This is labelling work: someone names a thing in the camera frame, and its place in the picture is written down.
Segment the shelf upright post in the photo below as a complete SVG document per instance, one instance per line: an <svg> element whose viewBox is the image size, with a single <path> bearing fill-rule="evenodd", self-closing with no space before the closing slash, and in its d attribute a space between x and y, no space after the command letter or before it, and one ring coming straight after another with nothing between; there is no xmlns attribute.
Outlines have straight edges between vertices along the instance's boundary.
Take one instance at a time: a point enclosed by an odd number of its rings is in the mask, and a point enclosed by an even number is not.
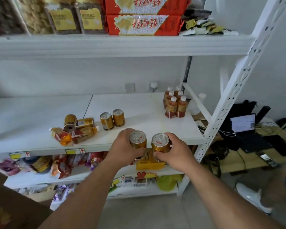
<svg viewBox="0 0 286 229"><path fill-rule="evenodd" d="M199 145L195 152L197 161L201 162L204 154L208 150L229 110L263 54L269 39L275 32L282 19L283 12L286 12L286 0L267 0L251 34L256 40L249 49L248 54L238 61L231 78L221 93L221 98L204 133L207 141ZM179 194L184 192L189 181L190 179L185 175L178 188Z"/></svg>

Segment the red snack box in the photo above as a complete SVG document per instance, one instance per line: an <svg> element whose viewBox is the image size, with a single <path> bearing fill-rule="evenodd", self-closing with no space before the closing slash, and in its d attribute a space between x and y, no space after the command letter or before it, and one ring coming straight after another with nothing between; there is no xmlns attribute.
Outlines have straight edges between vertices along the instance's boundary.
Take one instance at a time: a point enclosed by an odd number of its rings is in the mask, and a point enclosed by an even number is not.
<svg viewBox="0 0 286 229"><path fill-rule="evenodd" d="M105 0L106 14L183 15L188 0Z"/></svg>
<svg viewBox="0 0 286 229"><path fill-rule="evenodd" d="M167 15L107 15L110 35L170 35L179 34L180 16Z"/></svg>

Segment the lying can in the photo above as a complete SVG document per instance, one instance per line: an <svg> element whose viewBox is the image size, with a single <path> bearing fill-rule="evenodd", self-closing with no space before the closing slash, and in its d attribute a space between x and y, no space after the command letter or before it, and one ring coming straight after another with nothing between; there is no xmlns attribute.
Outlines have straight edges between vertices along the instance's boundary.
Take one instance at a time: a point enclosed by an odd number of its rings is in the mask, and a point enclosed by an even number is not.
<svg viewBox="0 0 286 229"><path fill-rule="evenodd" d="M170 151L170 138L164 133L157 133L152 138L152 150L153 152L159 151L162 153L168 153Z"/></svg>
<svg viewBox="0 0 286 229"><path fill-rule="evenodd" d="M76 129L81 129L85 127L95 127L94 119L93 118L85 118L85 119L79 119L75 122Z"/></svg>
<svg viewBox="0 0 286 229"><path fill-rule="evenodd" d="M129 141L130 141L130 145L133 148L146 148L147 146L147 139L146 139L146 135L144 132L136 130L133 131L130 136L129 136ZM136 158L135 160L141 160L143 159L144 156Z"/></svg>
<svg viewBox="0 0 286 229"><path fill-rule="evenodd" d="M103 129L108 131L114 128L113 118L110 112L103 112L101 114L101 123Z"/></svg>
<svg viewBox="0 0 286 229"><path fill-rule="evenodd" d="M73 114L66 115L64 130L67 132L72 132L76 130L76 127L75 127L76 120L77 120L76 115L73 115Z"/></svg>
<svg viewBox="0 0 286 229"><path fill-rule="evenodd" d="M124 112L121 109L115 109L112 112L114 126L116 127L122 127L125 125L125 117Z"/></svg>

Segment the shelf label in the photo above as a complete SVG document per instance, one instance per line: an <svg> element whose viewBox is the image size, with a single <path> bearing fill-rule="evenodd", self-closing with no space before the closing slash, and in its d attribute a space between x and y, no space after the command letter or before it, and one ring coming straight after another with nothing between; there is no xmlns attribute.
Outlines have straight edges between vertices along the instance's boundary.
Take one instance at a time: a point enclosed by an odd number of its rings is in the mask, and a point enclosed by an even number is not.
<svg viewBox="0 0 286 229"><path fill-rule="evenodd" d="M85 153L84 149L65 149L66 154L83 154Z"/></svg>
<svg viewBox="0 0 286 229"><path fill-rule="evenodd" d="M9 155L11 159L27 158L31 156L29 152L11 153Z"/></svg>

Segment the red label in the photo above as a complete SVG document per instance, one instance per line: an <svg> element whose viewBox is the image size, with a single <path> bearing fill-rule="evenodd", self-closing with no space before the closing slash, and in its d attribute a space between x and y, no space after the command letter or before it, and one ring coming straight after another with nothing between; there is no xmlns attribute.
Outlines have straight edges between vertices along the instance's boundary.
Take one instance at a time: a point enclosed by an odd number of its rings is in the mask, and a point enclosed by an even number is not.
<svg viewBox="0 0 286 229"><path fill-rule="evenodd" d="M158 21L156 18L151 18L150 20L146 18L137 18L133 19L132 26L134 28L140 29L149 26L149 28L154 28L158 25Z"/></svg>
<svg viewBox="0 0 286 229"><path fill-rule="evenodd" d="M161 0L134 0L134 5L139 7L152 4L153 7L161 4Z"/></svg>

